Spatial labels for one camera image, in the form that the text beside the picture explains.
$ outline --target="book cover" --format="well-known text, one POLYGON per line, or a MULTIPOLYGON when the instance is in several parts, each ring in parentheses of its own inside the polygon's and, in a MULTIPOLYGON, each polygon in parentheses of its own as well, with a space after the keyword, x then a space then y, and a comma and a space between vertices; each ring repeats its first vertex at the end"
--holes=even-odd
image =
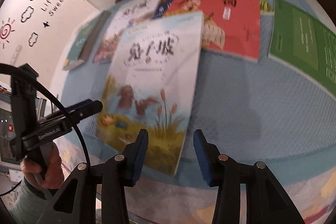
POLYGON ((97 37, 110 15, 111 12, 105 10, 79 30, 64 62, 63 70, 72 70, 88 60, 97 37))
POLYGON ((118 151, 149 133, 145 165, 174 176, 193 103, 202 13, 153 20, 124 31, 97 119, 97 138, 118 151))
POLYGON ((269 58, 294 69, 336 98, 336 35, 284 0, 275 0, 269 58))
POLYGON ((274 10, 267 0, 259 0, 260 15, 274 16, 274 10))
POLYGON ((160 0, 160 3, 156 9, 153 19, 163 17, 164 13, 169 9, 173 0, 160 0))
POLYGON ((110 61, 123 31, 152 19, 160 0, 132 0, 122 5, 112 19, 93 58, 93 63, 110 61))
POLYGON ((173 0, 164 17, 202 11, 202 48, 258 61, 259 0, 173 0))

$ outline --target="book spine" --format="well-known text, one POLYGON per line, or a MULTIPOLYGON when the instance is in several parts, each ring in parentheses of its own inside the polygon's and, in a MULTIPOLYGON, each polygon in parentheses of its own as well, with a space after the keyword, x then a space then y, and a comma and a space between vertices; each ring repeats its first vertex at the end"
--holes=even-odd
POLYGON ((85 45, 83 47, 83 50, 79 56, 79 59, 83 60, 83 61, 87 61, 90 53, 92 52, 93 46, 95 45, 95 43, 97 42, 97 38, 98 35, 101 32, 101 29, 103 28, 103 26, 105 25, 107 19, 109 18, 109 16, 111 15, 111 12, 108 10, 103 11, 100 16, 99 19, 95 25, 95 27, 93 28, 93 30, 91 31, 91 33, 89 34, 89 36, 87 37, 86 41, 85 41, 85 45))

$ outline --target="blue gripper pad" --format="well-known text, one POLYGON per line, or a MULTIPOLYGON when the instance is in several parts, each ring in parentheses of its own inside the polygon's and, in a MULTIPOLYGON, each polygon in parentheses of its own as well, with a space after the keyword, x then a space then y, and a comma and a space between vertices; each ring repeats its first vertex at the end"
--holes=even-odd
POLYGON ((195 130, 194 132, 194 149, 196 152, 199 167, 202 172, 203 179, 210 186, 212 184, 211 162, 206 152, 208 145, 202 130, 195 130))
POLYGON ((143 163, 148 147, 148 132, 141 129, 134 143, 126 145, 123 155, 127 158, 127 173, 125 179, 132 187, 140 179, 143 163))

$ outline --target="human hand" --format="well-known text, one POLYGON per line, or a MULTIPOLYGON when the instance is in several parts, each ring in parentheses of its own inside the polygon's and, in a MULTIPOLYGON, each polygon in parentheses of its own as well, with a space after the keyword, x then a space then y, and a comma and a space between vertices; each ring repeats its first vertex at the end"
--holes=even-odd
POLYGON ((54 144, 50 154, 49 167, 47 173, 45 174, 45 180, 41 185, 38 184, 34 176, 34 173, 36 174, 42 171, 39 164, 30 159, 24 158, 20 166, 26 180, 36 189, 58 189, 64 182, 64 174, 61 163, 62 159, 59 156, 58 148, 54 144))

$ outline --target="sun wall decal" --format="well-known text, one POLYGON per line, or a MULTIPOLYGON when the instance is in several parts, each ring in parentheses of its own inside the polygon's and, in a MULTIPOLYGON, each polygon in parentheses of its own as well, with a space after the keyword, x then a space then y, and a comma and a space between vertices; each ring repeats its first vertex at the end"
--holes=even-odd
POLYGON ((5 42, 10 43, 10 41, 8 40, 9 35, 11 34, 11 32, 15 32, 15 30, 13 30, 13 23, 15 22, 15 19, 11 22, 11 18, 8 18, 7 23, 4 23, 4 21, 2 21, 2 26, 0 28, 0 43, 2 43, 2 48, 5 48, 5 42))

